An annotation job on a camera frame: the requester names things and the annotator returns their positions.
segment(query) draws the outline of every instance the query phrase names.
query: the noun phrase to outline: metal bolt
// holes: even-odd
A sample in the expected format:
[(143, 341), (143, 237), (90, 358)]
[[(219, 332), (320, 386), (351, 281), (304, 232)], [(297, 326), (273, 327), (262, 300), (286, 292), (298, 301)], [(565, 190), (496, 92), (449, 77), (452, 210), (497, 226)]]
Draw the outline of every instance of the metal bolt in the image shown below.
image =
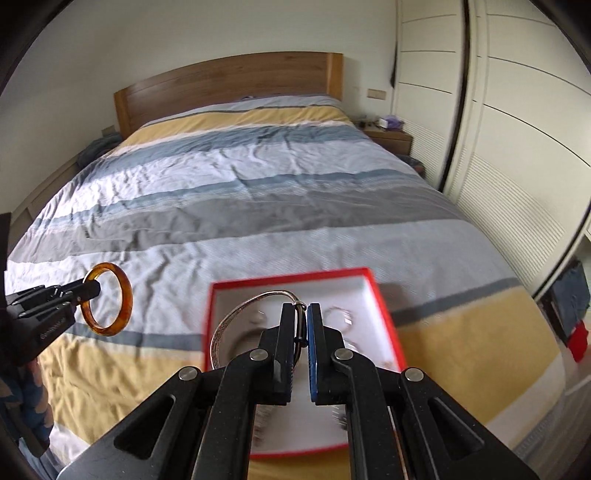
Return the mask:
[(266, 350), (263, 350), (262, 348), (256, 348), (251, 352), (251, 360), (254, 360), (255, 362), (260, 362), (262, 360), (264, 360), (265, 358), (267, 358), (269, 356), (269, 354), (267, 353)]
[(335, 357), (337, 360), (351, 360), (353, 358), (353, 350), (339, 348), (335, 350)]
[(423, 378), (425, 378), (423, 371), (414, 367), (407, 369), (404, 372), (404, 376), (411, 382), (420, 382)]
[(181, 380), (189, 381), (197, 376), (197, 369), (195, 367), (184, 367), (178, 373), (178, 377)]

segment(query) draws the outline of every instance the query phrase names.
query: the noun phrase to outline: wall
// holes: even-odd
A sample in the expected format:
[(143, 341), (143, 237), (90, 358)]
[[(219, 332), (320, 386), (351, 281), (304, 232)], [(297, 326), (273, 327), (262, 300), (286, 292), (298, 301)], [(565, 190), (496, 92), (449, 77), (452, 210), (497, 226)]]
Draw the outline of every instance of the wall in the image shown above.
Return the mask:
[[(395, 0), (74, 0), (0, 96), (0, 211), (116, 125), (113, 92), (152, 75), (259, 51), (345, 55), (349, 115), (389, 113)], [(387, 99), (365, 97), (367, 88)]]

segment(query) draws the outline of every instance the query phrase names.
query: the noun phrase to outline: bedsheet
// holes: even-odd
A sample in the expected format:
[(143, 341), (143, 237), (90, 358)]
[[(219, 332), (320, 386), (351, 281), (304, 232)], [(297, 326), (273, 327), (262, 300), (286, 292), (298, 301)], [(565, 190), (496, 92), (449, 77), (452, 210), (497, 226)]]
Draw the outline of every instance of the bedsheet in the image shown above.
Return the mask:
[[(407, 362), (528, 459), (560, 415), (554, 336), (503, 257), (446, 198), (326, 96), (281, 96), (151, 122), (78, 174), (8, 262), (7, 291), (120, 265), (120, 334), (76, 324), (41, 356), (65, 463), (185, 365), (203, 368), (213, 281), (369, 267)], [(101, 280), (97, 318), (119, 309)], [(346, 452), (251, 462), (251, 478), (331, 478)]]

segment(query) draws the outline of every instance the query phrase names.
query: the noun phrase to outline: wardrobe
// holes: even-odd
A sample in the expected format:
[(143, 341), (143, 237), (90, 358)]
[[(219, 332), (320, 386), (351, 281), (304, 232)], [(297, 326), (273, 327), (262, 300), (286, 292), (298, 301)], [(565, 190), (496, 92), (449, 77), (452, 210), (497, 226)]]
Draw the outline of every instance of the wardrobe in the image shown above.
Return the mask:
[(534, 298), (575, 252), (591, 269), (591, 74), (568, 39), (529, 0), (398, 0), (397, 21), (392, 111), (427, 181)]

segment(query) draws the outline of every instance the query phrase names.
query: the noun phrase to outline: wooden headboard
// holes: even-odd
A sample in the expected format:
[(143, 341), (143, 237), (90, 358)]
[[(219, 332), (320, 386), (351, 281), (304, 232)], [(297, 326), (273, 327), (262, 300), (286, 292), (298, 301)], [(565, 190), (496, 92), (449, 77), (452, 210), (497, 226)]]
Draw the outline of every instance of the wooden headboard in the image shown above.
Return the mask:
[(124, 138), (146, 122), (248, 95), (327, 93), (342, 100), (343, 54), (319, 51), (251, 53), (194, 63), (115, 93)]

